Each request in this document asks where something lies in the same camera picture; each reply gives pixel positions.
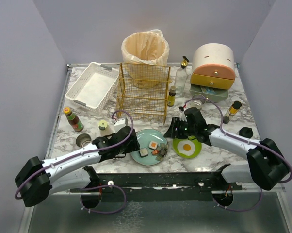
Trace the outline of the green fried egg plate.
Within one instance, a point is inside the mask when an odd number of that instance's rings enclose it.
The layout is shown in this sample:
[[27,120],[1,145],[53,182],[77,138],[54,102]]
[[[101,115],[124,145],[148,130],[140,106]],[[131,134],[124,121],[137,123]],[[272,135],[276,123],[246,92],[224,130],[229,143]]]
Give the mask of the green fried egg plate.
[[195,137],[190,136],[188,139],[173,139],[173,149],[175,153],[185,159],[196,158],[202,149],[200,143]]

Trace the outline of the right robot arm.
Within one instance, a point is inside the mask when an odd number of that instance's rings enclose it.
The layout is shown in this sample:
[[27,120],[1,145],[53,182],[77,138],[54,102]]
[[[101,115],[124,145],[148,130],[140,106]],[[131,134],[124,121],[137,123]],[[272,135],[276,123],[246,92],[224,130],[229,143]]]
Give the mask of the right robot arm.
[[255,183],[263,190],[271,190],[289,173],[289,166],[273,140],[258,141],[229,134],[217,125],[207,124],[195,107],[186,109],[181,117],[173,117],[164,134],[165,138],[171,139],[187,139],[189,136],[247,161],[245,164],[230,164],[220,170],[226,183]]

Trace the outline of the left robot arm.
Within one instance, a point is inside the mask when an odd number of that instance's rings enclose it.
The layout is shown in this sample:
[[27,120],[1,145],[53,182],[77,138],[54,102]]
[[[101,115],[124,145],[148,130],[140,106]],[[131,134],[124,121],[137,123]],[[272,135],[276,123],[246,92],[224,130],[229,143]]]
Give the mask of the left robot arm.
[[55,159],[30,158],[15,177],[14,198],[23,200],[26,207],[44,201],[56,188],[56,181],[88,165],[111,160],[120,154],[138,151],[136,131],[130,126],[121,128],[110,137],[98,137],[85,147]]

